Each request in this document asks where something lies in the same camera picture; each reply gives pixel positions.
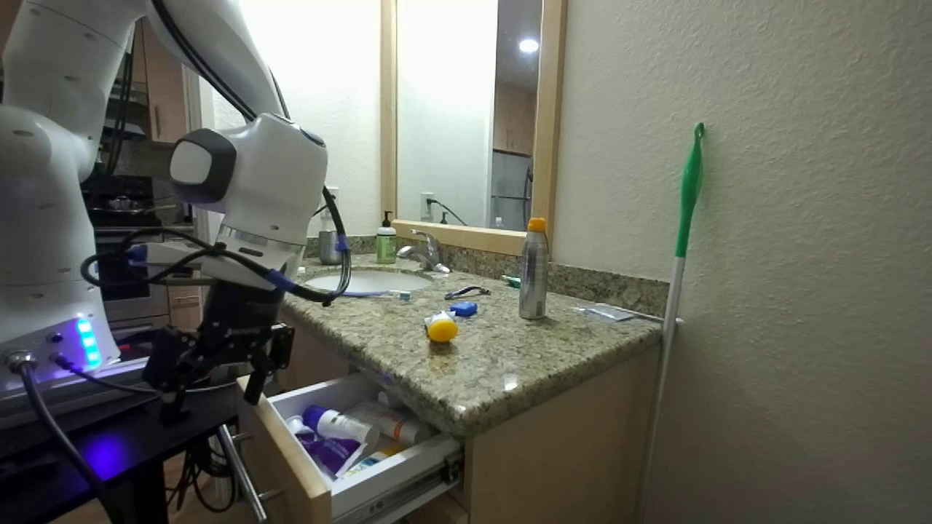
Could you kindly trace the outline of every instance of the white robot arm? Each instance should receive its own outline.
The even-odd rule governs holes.
[[[52,354],[85,368],[118,356],[99,289],[85,282],[116,284],[96,281],[93,233],[78,183],[91,171],[110,87],[142,16],[248,122],[229,131],[193,131],[171,158],[182,199],[226,214],[212,251],[179,241],[126,250],[150,265],[198,263],[217,281],[198,333],[166,330],[144,379],[175,392],[213,366],[252,361],[250,348],[274,338],[284,292],[324,303],[335,296],[288,278],[303,253],[312,211],[322,192],[327,197],[326,148],[289,120],[239,2],[27,0],[3,57],[0,239],[15,244],[12,256],[0,257],[0,359],[34,355],[41,380],[68,375],[48,362]],[[349,254],[344,267],[348,273]],[[253,364],[271,372],[268,362]],[[0,401],[19,389],[6,372],[0,367]]]

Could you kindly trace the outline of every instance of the electrical outlet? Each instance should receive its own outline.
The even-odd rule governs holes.
[[[433,206],[427,203],[427,199],[432,199],[433,193],[421,192],[420,194],[420,219],[423,222],[433,222]]]

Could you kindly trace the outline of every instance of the yellow cap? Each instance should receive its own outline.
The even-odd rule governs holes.
[[[449,342],[458,332],[459,326],[449,318],[437,319],[427,326],[427,338],[434,342]]]
[[[531,218],[528,220],[528,231],[532,233],[543,233],[547,230],[546,218]]]

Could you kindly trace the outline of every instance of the wooden mirror frame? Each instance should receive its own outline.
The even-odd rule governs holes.
[[[553,242],[556,196],[556,160],[560,140],[560,103],[563,95],[563,47],[566,38],[567,1],[541,0],[541,48],[534,130],[534,185],[531,216],[547,219],[547,237]],[[381,28],[381,207],[391,211],[398,236],[416,238],[411,229],[431,233],[444,245],[521,255],[524,231],[472,228],[402,220],[398,211],[398,69],[397,2],[382,0]]]

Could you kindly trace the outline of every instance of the granite countertop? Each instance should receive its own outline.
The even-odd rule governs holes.
[[[305,259],[307,279],[338,271]],[[660,345],[661,326],[631,319],[607,323],[573,308],[585,300],[550,293],[547,317],[518,316],[518,290],[502,281],[453,271],[421,271],[399,259],[376,264],[374,255],[353,257],[354,269],[416,273],[434,285],[397,297],[343,297],[329,308],[294,296],[284,307],[351,363],[397,394],[420,417],[457,438],[471,438],[535,407],[638,352]],[[459,334],[447,344],[432,343],[424,318],[456,300],[444,294],[467,285],[492,291],[468,296],[479,305],[459,320]]]

